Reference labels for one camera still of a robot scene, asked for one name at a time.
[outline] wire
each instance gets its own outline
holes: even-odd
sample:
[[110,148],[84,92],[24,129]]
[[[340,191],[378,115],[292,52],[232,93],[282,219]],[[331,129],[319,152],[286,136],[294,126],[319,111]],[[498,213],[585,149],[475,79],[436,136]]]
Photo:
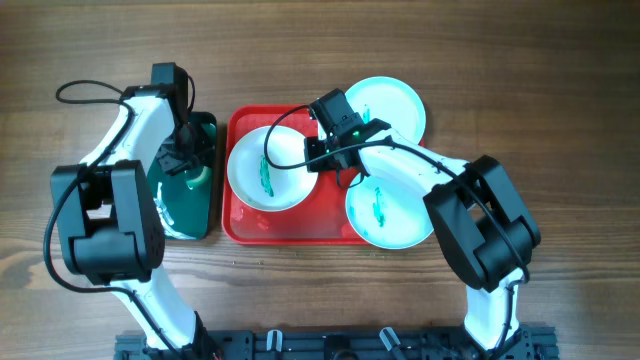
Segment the wire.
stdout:
[[196,83],[193,82],[193,78],[191,75],[187,75],[189,78],[189,82],[191,83],[191,102],[189,103],[189,107],[187,108],[187,114],[190,114],[193,111],[193,104],[196,102]]
[[372,146],[389,146],[389,147],[392,147],[392,148],[398,148],[398,149],[402,149],[402,150],[408,151],[411,154],[416,155],[419,158],[425,160],[426,162],[431,164],[433,167],[435,167],[437,170],[442,171],[445,174],[449,175],[449,177],[451,177],[452,181],[454,181],[464,192],[466,192],[471,197],[473,202],[476,203],[478,205],[478,207],[480,207],[482,212],[485,213],[485,215],[487,216],[489,221],[491,221],[491,223],[493,224],[495,229],[500,234],[500,237],[504,241],[505,245],[509,249],[509,252],[511,253],[511,257],[515,260],[516,266],[518,268],[520,268],[522,270],[522,273],[523,273],[523,278],[522,279],[512,281],[506,287],[506,291],[511,294],[511,296],[507,300],[507,310],[508,310],[508,312],[507,312],[507,316],[506,316],[506,321],[505,321],[505,323],[503,325],[502,333],[500,334],[500,338],[498,339],[498,343],[496,344],[496,346],[492,350],[492,352],[494,354],[498,353],[501,350],[501,347],[502,347],[502,345],[504,344],[504,342],[506,340],[506,337],[507,337],[507,334],[509,333],[509,330],[511,329],[512,309],[513,309],[513,300],[514,300],[513,298],[515,296],[514,288],[517,285],[528,283],[529,279],[531,278],[531,276],[530,276],[530,273],[529,273],[529,269],[527,268],[527,266],[525,265],[524,261],[522,260],[522,257],[520,256],[520,254],[516,250],[515,246],[513,246],[513,243],[511,242],[511,239],[509,239],[509,236],[504,231],[503,227],[500,225],[498,220],[493,215],[493,212],[491,210],[489,210],[489,208],[487,208],[485,203],[480,199],[480,197],[475,193],[475,191],[473,191],[473,189],[471,189],[464,181],[462,181],[460,179],[460,177],[458,177],[458,175],[456,173],[451,171],[448,167],[444,166],[439,161],[433,160],[429,156],[423,154],[422,152],[418,151],[417,149],[415,149],[413,147],[410,147],[410,146],[407,146],[407,145],[404,145],[404,144],[398,144],[398,143],[394,142],[390,137],[387,138],[387,139],[384,139],[384,140],[376,140],[376,141],[370,141],[370,142],[365,142],[365,143],[361,143],[361,144],[345,146],[343,148],[340,148],[340,149],[331,151],[329,153],[323,154],[321,156],[318,156],[315,159],[311,159],[311,160],[304,161],[304,162],[301,162],[301,163],[298,163],[298,164],[294,164],[294,165],[278,165],[278,164],[274,164],[271,161],[271,159],[269,158],[269,154],[267,152],[267,144],[268,144],[269,136],[271,135],[271,132],[273,131],[273,129],[284,118],[286,118],[287,116],[295,113],[296,111],[299,111],[299,110],[302,110],[302,109],[305,109],[305,108],[310,108],[310,107],[309,107],[309,105],[301,105],[301,106],[297,106],[297,107],[287,111],[286,113],[282,114],[271,125],[271,127],[269,128],[269,131],[267,131],[267,136],[265,137],[265,140],[264,140],[264,156],[265,156],[265,159],[267,160],[267,163],[269,163],[269,165],[273,166],[274,168],[281,169],[281,170],[296,169],[296,168],[299,168],[299,167],[302,167],[302,166],[307,166],[307,165],[314,164],[316,162],[324,161],[325,159],[333,157],[336,154],[339,154],[339,153],[342,153],[342,152],[346,152],[346,151],[350,151],[350,150],[356,150],[356,149],[359,150],[359,149],[364,149],[364,148],[372,147]]
[[44,263],[45,266],[47,268],[47,271],[49,272],[49,275],[51,275],[51,278],[58,283],[58,285],[62,286],[63,288],[76,292],[76,293],[81,293],[81,294],[96,294],[96,293],[106,293],[106,292],[115,292],[115,293],[121,293],[126,295],[129,300],[131,302],[134,303],[134,305],[136,306],[136,308],[138,308],[138,310],[140,311],[140,313],[142,314],[142,316],[144,317],[145,321],[149,324],[149,326],[151,327],[151,329],[156,333],[156,335],[160,338],[160,340],[165,344],[165,346],[169,349],[169,351],[171,351],[171,353],[173,353],[174,356],[178,357],[178,358],[182,358],[185,359],[184,357],[184,353],[182,352],[178,352],[178,350],[176,350],[176,348],[173,347],[173,345],[171,344],[171,342],[169,341],[169,339],[167,339],[167,337],[162,333],[162,329],[160,329],[158,327],[158,325],[155,324],[155,322],[153,321],[153,319],[151,319],[151,316],[149,315],[149,313],[147,312],[147,310],[144,308],[144,306],[142,305],[142,303],[140,302],[140,300],[138,299],[138,297],[136,296],[134,291],[122,288],[122,287],[96,287],[96,288],[85,288],[85,287],[78,287],[75,285],[72,285],[70,283],[68,283],[67,281],[65,281],[55,270],[54,266],[53,266],[53,260],[51,257],[51,237],[53,234],[53,227],[56,223],[56,220],[58,219],[58,216],[60,215],[60,211],[62,210],[62,207],[64,205],[64,203],[67,201],[67,199],[69,198],[69,195],[71,195],[71,193],[73,192],[73,190],[75,190],[78,185],[80,185],[87,177],[88,175],[93,172],[93,170],[95,170],[98,165],[107,157],[109,156],[113,149],[115,148],[115,146],[118,144],[118,142],[120,142],[120,140],[122,139],[122,137],[124,136],[124,134],[127,132],[127,130],[129,129],[129,127],[131,126],[131,124],[133,123],[133,118],[135,116],[135,111],[133,110],[133,108],[125,103],[124,101],[121,100],[116,100],[116,99],[83,99],[83,100],[75,100],[75,99],[65,99],[63,97],[60,96],[60,94],[62,93],[62,91],[64,91],[65,89],[74,86],[74,85],[78,85],[78,84],[93,84],[93,85],[99,85],[99,86],[103,86],[106,88],[109,88],[119,94],[122,94],[122,91],[115,88],[112,85],[100,82],[100,81],[95,81],[95,80],[77,80],[77,81],[72,81],[69,83],[66,83],[62,86],[60,86],[60,88],[58,88],[58,90],[56,91],[56,100],[65,103],[65,104],[118,104],[120,106],[124,106],[127,109],[127,120],[125,121],[125,124],[122,126],[122,128],[118,131],[118,133],[116,134],[116,136],[113,138],[113,140],[111,140],[111,142],[109,143],[109,145],[107,145],[104,149],[104,151],[98,156],[98,158],[93,161],[91,164],[89,164],[86,168],[83,169],[83,171],[81,171],[78,176],[76,176],[75,179],[73,179],[73,181],[71,182],[71,184],[69,184],[69,186],[65,189],[65,191],[62,193],[62,195],[60,196],[60,198],[58,199],[58,201],[56,202],[53,211],[51,212],[51,216],[49,217],[49,222],[47,223],[47,227],[45,229],[44,232],[44,241],[43,241],[43,255],[44,255]]

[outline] wooden surface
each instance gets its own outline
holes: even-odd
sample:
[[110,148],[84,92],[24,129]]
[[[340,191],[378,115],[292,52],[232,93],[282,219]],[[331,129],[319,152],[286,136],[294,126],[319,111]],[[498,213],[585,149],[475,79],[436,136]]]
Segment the wooden surface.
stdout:
[[[81,78],[146,84],[162,61],[222,121],[369,76],[406,81],[430,109],[428,147],[499,159],[540,225],[519,318],[556,326],[565,359],[640,358],[637,2],[153,3],[0,5],[0,359],[110,359],[114,336],[139,329],[113,296],[69,293],[45,271],[49,175],[116,114],[53,95]],[[466,312],[434,237],[398,252],[246,248],[216,223],[170,243],[164,264],[209,329],[416,328]]]

